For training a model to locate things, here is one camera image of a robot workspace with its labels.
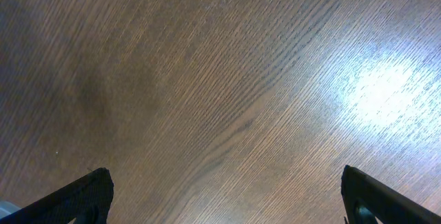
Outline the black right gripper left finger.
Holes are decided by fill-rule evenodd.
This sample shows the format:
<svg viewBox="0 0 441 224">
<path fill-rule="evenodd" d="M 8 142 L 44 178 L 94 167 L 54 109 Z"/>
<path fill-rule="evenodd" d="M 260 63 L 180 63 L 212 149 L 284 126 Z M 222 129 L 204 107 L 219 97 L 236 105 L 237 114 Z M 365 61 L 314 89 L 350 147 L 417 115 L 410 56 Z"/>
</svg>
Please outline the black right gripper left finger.
<svg viewBox="0 0 441 224">
<path fill-rule="evenodd" d="M 106 224 L 113 196 L 110 171 L 100 167 L 3 217 L 1 224 Z"/>
</svg>

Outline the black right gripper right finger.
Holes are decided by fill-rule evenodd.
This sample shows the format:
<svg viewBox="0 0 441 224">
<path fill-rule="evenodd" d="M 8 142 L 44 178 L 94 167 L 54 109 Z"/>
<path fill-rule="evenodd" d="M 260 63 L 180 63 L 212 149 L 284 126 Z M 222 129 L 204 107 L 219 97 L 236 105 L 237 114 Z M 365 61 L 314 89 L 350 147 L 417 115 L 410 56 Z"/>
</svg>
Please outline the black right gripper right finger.
<svg viewBox="0 0 441 224">
<path fill-rule="evenodd" d="M 356 167 L 345 166 L 341 194 L 346 224 L 440 224 L 440 216 Z"/>
</svg>

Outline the clear plastic storage bin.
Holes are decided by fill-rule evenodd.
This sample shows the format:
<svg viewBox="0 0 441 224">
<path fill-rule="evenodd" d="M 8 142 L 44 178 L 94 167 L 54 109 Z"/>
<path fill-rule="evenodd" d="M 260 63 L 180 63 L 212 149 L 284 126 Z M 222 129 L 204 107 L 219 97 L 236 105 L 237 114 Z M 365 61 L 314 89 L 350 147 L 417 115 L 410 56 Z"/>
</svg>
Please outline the clear plastic storage bin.
<svg viewBox="0 0 441 224">
<path fill-rule="evenodd" d="M 0 201 L 0 218 L 5 218 L 21 208 L 8 201 Z"/>
</svg>

